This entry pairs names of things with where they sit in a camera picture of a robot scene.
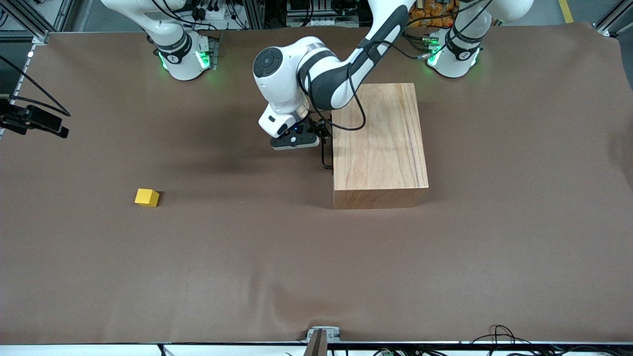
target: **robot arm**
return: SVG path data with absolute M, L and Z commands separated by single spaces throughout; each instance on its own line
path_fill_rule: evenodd
M 340 109 L 354 90 L 383 59 L 389 45 L 406 28 L 415 0 L 369 0 L 373 25 L 352 54 L 341 61 L 316 37 L 305 37 L 286 47 L 269 47 L 253 63 L 253 75 L 268 107 L 260 126 L 273 137 L 302 121 L 310 108 L 303 89 L 312 93 L 320 110 Z
M 101 0 L 141 26 L 158 48 L 163 66 L 178 80 L 191 80 L 206 69 L 209 39 L 163 15 L 185 6 L 185 0 Z
M 450 29 L 433 34 L 439 40 L 440 51 L 428 64 L 438 73 L 458 78 L 475 65 L 482 39 L 488 33 L 492 19 L 513 22 L 523 17 L 534 0 L 461 0 L 463 11 L 457 14 Z

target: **black cable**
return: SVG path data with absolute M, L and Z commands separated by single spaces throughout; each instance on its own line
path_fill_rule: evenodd
M 426 48 L 418 47 L 418 45 L 414 42 L 414 41 L 423 41 L 422 39 L 417 39 L 415 38 L 415 36 L 409 36 L 408 34 L 404 34 L 404 33 L 403 33 L 403 36 L 404 38 L 406 38 L 407 42 L 409 42 L 411 47 L 417 49 L 420 52 L 424 52 L 427 50 Z
M 233 0 L 227 0 L 226 4 L 227 4 L 227 9 L 229 11 L 229 14 L 231 15 L 231 18 L 233 19 L 233 21 L 235 21 L 235 23 L 238 26 L 240 26 L 241 29 L 247 30 L 248 27 L 246 27 L 246 25 L 242 22 L 242 20 L 237 15 L 237 10 L 235 9 L 235 4 L 233 3 Z
M 167 353 L 165 352 L 165 345 L 164 344 L 157 344 L 156 346 L 158 346 L 158 350 L 160 350 L 160 356 L 167 356 Z
M 341 7 L 340 8 L 336 8 L 335 7 L 336 3 L 341 4 Z M 352 15 L 358 14 L 358 7 L 359 7 L 359 5 L 358 5 L 358 3 L 356 3 L 356 7 L 354 9 L 344 13 L 345 9 L 343 8 L 343 2 L 341 0 L 339 0 L 339 1 L 332 0 L 332 11 L 334 11 L 335 13 L 337 13 L 337 14 L 339 14 L 341 16 L 352 16 Z
M 352 82 L 352 76 L 351 76 L 351 67 L 352 64 L 348 64 L 348 69 L 347 69 L 347 74 L 348 74 L 348 81 L 349 81 L 349 85 L 351 86 L 352 89 L 352 94 L 354 95 L 354 99 L 356 99 L 356 103 L 358 104 L 358 108 L 360 109 L 361 114 L 363 115 L 363 123 L 359 126 L 359 127 L 345 127 L 345 126 L 340 126 L 337 125 L 335 123 L 333 123 L 331 120 L 325 118 L 323 116 L 323 113 L 321 113 L 321 111 L 317 108 L 317 106 L 314 103 L 314 98 L 313 98 L 313 94 L 312 94 L 312 78 L 310 77 L 310 71 L 308 71 L 308 83 L 310 84 L 309 89 L 308 89 L 308 97 L 310 99 L 310 102 L 312 103 L 312 107 L 314 107 L 316 114 L 321 118 L 322 121 L 327 122 L 328 124 L 330 124 L 333 127 L 336 127 L 337 129 L 340 130 L 345 130 L 345 131 L 358 131 L 361 130 L 362 128 L 365 127 L 365 124 L 367 123 L 367 116 L 365 115 L 365 110 L 363 109 L 363 105 L 360 102 L 360 99 L 358 98 L 358 94 L 356 93 L 356 89 L 354 89 L 354 83 Z
M 442 15 L 437 15 L 437 16 L 425 16 L 425 17 L 416 18 L 416 19 L 414 19 L 414 20 L 409 21 L 409 23 L 407 23 L 407 26 L 410 26 L 411 24 L 416 23 L 416 22 L 418 22 L 418 21 L 422 21 L 422 20 L 436 20 L 436 19 L 438 19 L 438 18 L 451 17 L 451 16 L 454 16 L 454 15 L 457 15 L 458 13 L 461 13 L 461 12 L 464 12 L 464 11 L 468 10 L 468 9 L 470 9 L 471 7 L 473 7 L 473 6 L 475 6 L 475 5 L 479 4 L 479 3 L 481 3 L 482 1 L 485 1 L 485 0 L 478 0 L 478 1 L 476 1 L 476 2 L 474 2 L 474 3 L 472 3 L 472 4 L 470 4 L 470 5 L 466 6 L 466 7 L 465 7 L 465 8 L 463 8 L 463 9 L 459 9 L 459 10 L 457 10 L 457 11 L 451 11 L 451 12 L 449 12 L 449 13 L 445 13 L 445 14 L 442 14 Z
M 286 21 L 281 18 L 281 14 L 283 12 L 288 12 L 288 10 L 283 10 L 281 8 L 282 3 L 286 2 L 286 0 L 278 0 L 277 1 L 277 5 L 275 6 L 275 16 L 277 17 L 277 21 L 279 21 L 279 24 L 282 27 L 288 27 L 288 24 L 286 23 Z M 306 0 L 306 19 L 303 21 L 303 23 L 301 24 L 301 27 L 305 27 L 307 24 L 310 23 L 310 21 L 312 20 L 314 13 L 315 13 L 315 3 L 314 0 Z
M 217 28 L 217 27 L 215 27 L 214 25 L 212 25 L 212 24 L 210 24 L 210 23 L 202 23 L 202 22 L 199 22 L 199 23 L 198 23 L 198 22 L 191 22 L 191 21 L 184 20 L 182 17 L 180 17 L 180 16 L 176 15 L 176 13 L 175 13 L 175 12 L 173 12 L 173 10 L 172 10 L 172 9 L 169 7 L 169 5 L 167 4 L 167 0 L 163 0 L 163 3 L 165 4 L 165 7 L 167 8 L 167 10 L 169 10 L 169 12 L 171 12 L 173 16 L 170 16 L 167 12 L 163 11 L 163 9 L 162 9 L 160 6 L 158 6 L 158 5 L 154 2 L 154 0 L 152 0 L 152 3 L 154 3 L 154 5 L 156 5 L 156 7 L 158 7 L 158 9 L 159 9 L 162 13 L 164 13 L 165 15 L 167 15 L 167 16 L 169 16 L 169 17 L 173 18 L 174 20 L 178 20 L 178 21 L 185 22 L 185 23 L 190 23 L 190 24 L 192 25 L 191 29 L 193 29 L 193 30 L 195 30 L 195 29 L 196 29 L 196 28 L 195 28 L 195 26 L 196 26 L 196 25 L 199 25 L 199 26 L 203 26 L 203 25 L 205 25 L 205 26 L 208 26 L 208 28 L 209 28 L 209 29 L 211 29 L 211 28 L 213 27 L 213 29 L 214 29 L 214 30 L 218 30 L 218 28 Z
M 427 349 L 427 348 L 418 348 L 418 351 L 420 351 L 422 354 L 427 353 L 431 356 L 447 356 L 445 353 L 437 351 L 436 349 Z
M 576 351 L 576 350 L 580 350 L 580 351 L 592 351 L 592 352 L 602 352 L 602 353 L 608 353 L 611 356 L 621 356 L 619 353 L 613 351 L 613 350 L 609 350 L 607 348 L 598 348 L 598 347 L 593 347 L 593 346 L 575 346 L 572 347 L 569 350 L 565 350 L 559 353 L 554 352 L 553 355 L 554 356 L 562 356 L 565 355 L 568 352 L 572 352 L 572 351 Z
M 29 82 L 33 83 L 34 86 L 36 86 L 41 92 L 44 93 L 44 95 L 46 95 L 53 103 L 55 103 L 55 105 L 57 105 L 61 110 L 60 112 L 63 113 L 64 115 L 66 115 L 67 117 L 70 116 L 70 112 L 68 112 L 68 110 L 66 110 L 66 108 L 60 104 L 59 101 L 57 101 L 52 95 L 50 95 L 42 86 L 40 86 L 33 78 L 29 77 L 28 74 L 26 74 L 22 69 L 19 69 L 18 66 L 16 66 L 15 64 L 11 63 L 8 59 L 6 59 L 4 56 L 0 55 L 0 60 L 2 60 L 3 62 L 5 62 L 6 64 L 8 64 L 11 68 L 15 69 L 18 73 L 22 74 L 26 79 L 28 79 Z
M 479 340 L 481 340 L 483 338 L 489 338 L 491 336 L 494 336 L 494 337 L 497 337 L 497 336 L 508 336 L 508 337 L 512 338 L 513 340 L 518 340 L 518 341 L 522 341 L 524 343 L 531 344 L 531 342 L 527 341 L 526 339 L 517 338 L 516 336 L 511 335 L 511 334 L 486 334 L 486 335 L 479 336 L 478 338 L 474 339 L 470 343 L 475 343 L 475 342 L 477 342 L 477 341 L 479 341 Z
M 390 347 L 393 348 L 393 350 L 389 350 L 389 351 L 391 351 L 394 355 L 397 355 L 398 351 L 400 351 L 400 352 L 402 352 L 402 354 L 404 356 L 417 356 L 415 354 L 415 352 L 411 352 L 409 350 L 405 350 L 404 348 L 401 348 L 401 347 L 398 347 L 398 346 L 390 346 Z
M 32 103 L 32 104 L 36 104 L 36 105 L 40 105 L 43 106 L 45 108 L 51 109 L 53 111 L 56 111 L 64 116 L 70 116 L 70 114 L 64 112 L 63 110 L 57 109 L 56 107 L 54 107 L 53 105 L 49 105 L 47 103 L 43 103 L 41 101 L 38 100 L 34 100 L 34 99 L 29 99 L 29 98 L 24 98 L 23 96 L 15 96 L 15 95 L 9 95 L 9 98 L 14 99 L 14 100 L 22 100 L 22 101 L 26 101 L 28 103 Z
M 505 325 L 500 325 L 500 324 L 498 324 L 498 325 L 495 325 L 495 326 L 494 326 L 494 342 L 495 342 L 495 343 L 497 342 L 497 330 L 498 330 L 498 329 L 505 329 L 505 331 L 507 331 L 507 332 L 508 332 L 508 334 L 510 334 L 510 338 L 512 338 L 512 342 L 513 342 L 513 343 L 514 343 L 514 342 L 516 342 L 515 337 L 514 337 L 514 333 L 512 333 L 512 330 L 510 330 L 510 329 L 509 329 L 507 326 L 505 326 Z
M 388 44 L 390 47 L 393 47 L 393 49 L 395 49 L 396 51 L 400 52 L 403 56 L 409 58 L 410 60 L 419 60 L 419 57 L 417 56 L 412 56 L 406 52 L 404 52 L 402 49 L 398 48 L 395 44 L 393 44 L 392 42 L 389 41 L 373 41 L 372 44 L 374 43 L 382 43 L 382 44 Z
M 457 32 L 454 36 L 452 36 L 452 37 L 451 37 L 448 41 L 446 41 L 446 42 L 444 43 L 444 45 L 443 45 L 442 47 L 440 47 L 440 49 L 438 49 L 435 53 L 440 53 L 440 52 L 441 52 L 444 48 L 446 48 L 446 46 L 448 46 L 448 44 L 449 44 L 451 41 L 453 41 L 454 39 L 456 39 L 456 38 L 457 38 L 457 36 L 461 35 L 461 33 L 462 33 L 462 32 L 464 32 L 464 31 L 468 28 L 468 26 L 471 26 L 471 25 L 473 24 L 473 22 L 475 22 L 475 21 L 476 21 L 476 19 L 478 19 L 478 17 L 479 17 L 479 16 L 481 16 L 481 14 L 483 14 L 483 13 L 484 13 L 484 11 L 486 10 L 486 8 L 487 8 L 488 6 L 490 6 L 490 4 L 492 4 L 492 2 L 493 2 L 493 1 L 494 1 L 494 0 L 490 0 L 490 1 L 489 1 L 489 2 L 488 2 L 488 3 L 487 3 L 487 4 L 486 4 L 486 5 L 485 5 L 482 9 L 481 9 L 481 11 L 479 11 L 479 13 L 478 13 L 476 16 L 475 16 L 475 17 L 473 17 L 473 18 L 472 18 L 472 20 L 470 20 L 470 21 L 469 21 L 469 22 L 468 22 L 468 23 L 464 26 L 464 28 L 463 28 L 463 29 L 459 30 L 459 31 L 458 31 L 458 32 Z
M 281 3 L 284 2 L 285 0 L 278 0 L 277 1 L 277 5 L 275 6 L 275 16 L 277 17 L 277 21 L 279 21 L 279 25 L 281 25 L 282 27 L 288 27 L 288 24 L 286 24 L 286 21 L 283 20 L 280 15 L 281 15 Z
M 213 27 L 214 30 L 217 30 L 218 28 L 213 26 L 210 23 L 198 23 L 198 22 L 191 22 L 191 21 L 187 21 L 184 20 L 183 18 L 177 16 L 172 9 L 170 9 L 169 5 L 167 5 L 167 1 L 163 0 L 163 2 L 165 3 L 165 6 L 167 7 L 167 9 L 169 11 L 172 12 L 172 15 L 167 13 L 167 11 L 165 11 L 162 7 L 160 7 L 160 5 L 158 5 L 158 3 L 156 2 L 156 0 L 152 0 L 152 3 L 154 4 L 154 6 L 156 6 L 156 8 L 158 8 L 160 10 L 160 12 L 162 12 L 165 16 L 169 17 L 169 18 L 173 18 L 174 20 L 178 20 L 180 22 L 184 22 L 184 23 L 189 23 L 191 25 L 202 25 L 202 26 L 209 26 L 209 29 Z
M 306 0 L 306 19 L 301 24 L 301 27 L 305 27 L 310 22 L 310 8 L 314 6 L 313 0 Z

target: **wooden box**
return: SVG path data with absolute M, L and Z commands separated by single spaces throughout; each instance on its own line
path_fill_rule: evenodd
M 358 131 L 333 128 L 334 208 L 410 208 L 429 187 L 418 103 L 413 83 L 363 84 L 358 97 L 367 124 Z M 358 127 L 355 99 L 332 112 L 332 121 Z

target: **brown paper sheet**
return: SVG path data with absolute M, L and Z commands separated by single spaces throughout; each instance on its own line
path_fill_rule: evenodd
M 392 51 L 414 82 L 430 189 L 409 210 L 333 211 L 317 149 L 276 152 L 257 52 L 314 34 L 228 32 L 177 82 L 143 34 L 53 34 L 29 74 L 66 140 L 0 141 L 0 343 L 633 338 L 633 94 L 588 24 L 493 28 L 464 78 Z M 403 48 L 410 48 L 404 41 Z M 44 97 L 30 85 L 20 94 Z M 164 191 L 159 208 L 137 188 Z

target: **circular button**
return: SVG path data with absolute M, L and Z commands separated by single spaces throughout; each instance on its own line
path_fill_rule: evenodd
M 273 64 L 273 61 L 275 61 L 275 58 L 273 57 L 273 55 L 270 53 L 267 53 L 261 57 L 260 65 L 264 68 L 268 68 Z

